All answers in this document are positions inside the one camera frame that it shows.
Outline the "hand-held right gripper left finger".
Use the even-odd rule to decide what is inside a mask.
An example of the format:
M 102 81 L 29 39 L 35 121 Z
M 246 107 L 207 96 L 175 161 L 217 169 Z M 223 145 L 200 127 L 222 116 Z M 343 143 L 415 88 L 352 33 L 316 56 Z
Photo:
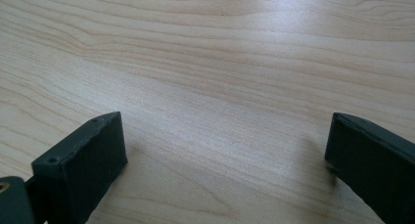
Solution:
M 88 120 L 31 163 L 36 222 L 85 224 L 126 164 L 121 114 Z

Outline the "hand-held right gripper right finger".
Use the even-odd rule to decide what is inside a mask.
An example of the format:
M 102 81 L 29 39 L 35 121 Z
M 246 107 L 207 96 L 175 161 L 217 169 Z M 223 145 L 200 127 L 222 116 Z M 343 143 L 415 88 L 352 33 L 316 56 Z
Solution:
M 329 169 L 386 224 L 415 224 L 415 144 L 351 114 L 335 112 Z

